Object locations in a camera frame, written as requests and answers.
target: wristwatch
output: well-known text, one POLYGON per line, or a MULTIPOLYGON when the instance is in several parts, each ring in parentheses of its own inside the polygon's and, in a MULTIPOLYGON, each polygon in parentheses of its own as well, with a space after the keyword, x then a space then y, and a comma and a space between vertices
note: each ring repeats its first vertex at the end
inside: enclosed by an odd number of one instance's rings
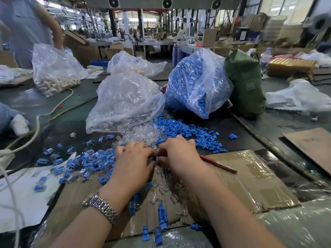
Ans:
POLYGON ((85 208, 92 206, 99 211, 114 225, 118 219, 116 211, 99 196, 99 191, 91 194, 85 201, 83 201, 85 208))

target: orange object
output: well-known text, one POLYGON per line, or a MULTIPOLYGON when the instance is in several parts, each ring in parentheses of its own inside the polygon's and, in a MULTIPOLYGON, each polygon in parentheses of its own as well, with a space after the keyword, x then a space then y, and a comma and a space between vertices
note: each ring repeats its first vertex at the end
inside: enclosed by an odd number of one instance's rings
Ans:
POLYGON ((209 157, 205 157, 203 155, 199 155, 199 156, 200 156, 200 158, 201 158, 202 161, 205 161, 207 163, 210 163, 210 164, 212 164, 212 165, 214 165, 216 167, 219 167, 219 168, 221 168, 221 169, 223 169, 225 171, 229 171, 229 172, 231 172, 233 174, 237 174, 237 172, 238 172, 237 170, 235 170, 235 169, 233 169, 233 168, 231 168, 229 166, 226 166, 224 164, 220 164, 220 163, 216 162, 215 160, 213 160, 213 159, 211 159, 209 157))

